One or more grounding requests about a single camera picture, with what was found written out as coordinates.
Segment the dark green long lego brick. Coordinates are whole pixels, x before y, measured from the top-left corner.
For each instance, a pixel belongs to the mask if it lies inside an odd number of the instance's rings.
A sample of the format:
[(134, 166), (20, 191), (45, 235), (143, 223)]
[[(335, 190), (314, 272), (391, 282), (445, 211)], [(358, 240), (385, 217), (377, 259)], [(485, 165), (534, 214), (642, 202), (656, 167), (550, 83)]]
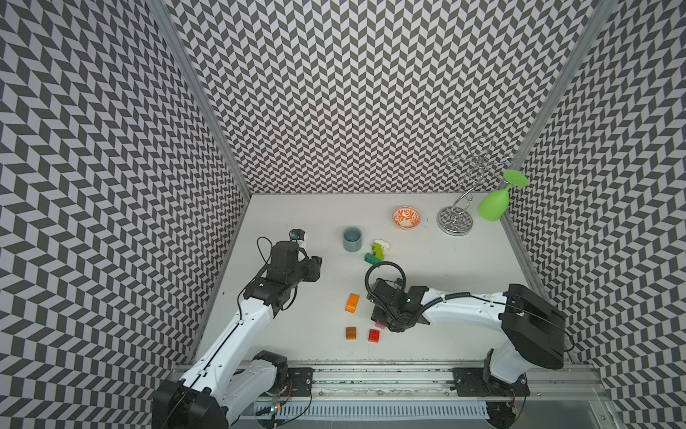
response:
[(375, 257), (375, 255), (373, 255), (371, 253), (366, 253), (364, 255), (364, 261), (366, 261), (366, 263), (371, 264), (371, 265), (376, 265), (376, 264), (382, 262), (381, 259), (379, 259), (378, 257)]

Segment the white long lego brick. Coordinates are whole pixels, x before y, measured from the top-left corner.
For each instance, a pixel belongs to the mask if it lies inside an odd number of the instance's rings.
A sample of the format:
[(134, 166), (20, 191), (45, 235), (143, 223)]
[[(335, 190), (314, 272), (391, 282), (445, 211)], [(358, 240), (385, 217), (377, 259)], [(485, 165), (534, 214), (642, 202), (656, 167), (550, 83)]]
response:
[(384, 250), (389, 250), (389, 249), (391, 248), (391, 245), (390, 245), (387, 241), (384, 241), (384, 240), (381, 240), (381, 239), (376, 239), (374, 242), (375, 242), (376, 244), (378, 244), (378, 245), (379, 245), (381, 248), (383, 248)]

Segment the lime square lego brick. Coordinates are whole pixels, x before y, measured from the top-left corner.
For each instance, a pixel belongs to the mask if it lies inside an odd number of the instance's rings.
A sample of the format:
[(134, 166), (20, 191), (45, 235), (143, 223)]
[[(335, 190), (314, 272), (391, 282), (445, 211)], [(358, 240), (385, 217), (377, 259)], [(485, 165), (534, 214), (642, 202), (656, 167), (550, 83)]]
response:
[(385, 259), (384, 248), (377, 242), (373, 243), (373, 255), (380, 260)]

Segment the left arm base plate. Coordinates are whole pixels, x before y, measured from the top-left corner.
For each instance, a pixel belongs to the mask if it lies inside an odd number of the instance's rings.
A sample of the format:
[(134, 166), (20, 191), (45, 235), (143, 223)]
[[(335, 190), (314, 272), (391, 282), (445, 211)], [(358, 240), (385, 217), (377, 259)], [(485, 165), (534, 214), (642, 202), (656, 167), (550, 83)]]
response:
[(276, 369), (273, 385), (261, 391), (259, 397), (274, 397), (286, 400), (290, 397), (305, 397), (311, 394), (314, 382), (314, 368), (287, 368), (280, 366)]

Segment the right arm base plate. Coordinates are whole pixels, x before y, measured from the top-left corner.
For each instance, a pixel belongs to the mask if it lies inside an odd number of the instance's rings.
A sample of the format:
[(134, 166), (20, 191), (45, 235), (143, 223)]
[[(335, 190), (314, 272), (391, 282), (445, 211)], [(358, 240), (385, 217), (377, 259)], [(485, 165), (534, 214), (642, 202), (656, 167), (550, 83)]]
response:
[(485, 378), (483, 368), (453, 368), (453, 387), (459, 397), (496, 397), (496, 398), (526, 398), (531, 395), (525, 374), (521, 374), (512, 383), (506, 383), (496, 377)]

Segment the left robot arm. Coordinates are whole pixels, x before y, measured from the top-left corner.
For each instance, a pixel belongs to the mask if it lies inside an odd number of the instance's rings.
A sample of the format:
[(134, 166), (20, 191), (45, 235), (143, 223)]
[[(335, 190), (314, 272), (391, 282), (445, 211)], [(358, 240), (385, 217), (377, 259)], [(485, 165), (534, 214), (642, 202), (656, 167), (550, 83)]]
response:
[(228, 428), (264, 393), (291, 387), (286, 357), (261, 351), (245, 370), (239, 365), (257, 336), (289, 309), (302, 282), (317, 282), (321, 257), (305, 250), (305, 232), (271, 247), (270, 257), (239, 293), (238, 312), (198, 361), (177, 382), (165, 381), (152, 397), (155, 428)]

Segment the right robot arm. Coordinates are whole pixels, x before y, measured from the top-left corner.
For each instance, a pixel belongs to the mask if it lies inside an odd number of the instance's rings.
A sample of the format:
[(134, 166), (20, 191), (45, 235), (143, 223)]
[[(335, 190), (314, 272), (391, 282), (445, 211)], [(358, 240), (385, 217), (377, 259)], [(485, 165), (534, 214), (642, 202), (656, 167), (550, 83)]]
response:
[(364, 282), (372, 320), (392, 332), (416, 325), (456, 323), (501, 332), (507, 341), (490, 350), (482, 378), (515, 384), (534, 368), (560, 370), (565, 364), (565, 317), (521, 284), (503, 293), (446, 293), (426, 286), (408, 290), (384, 279)]

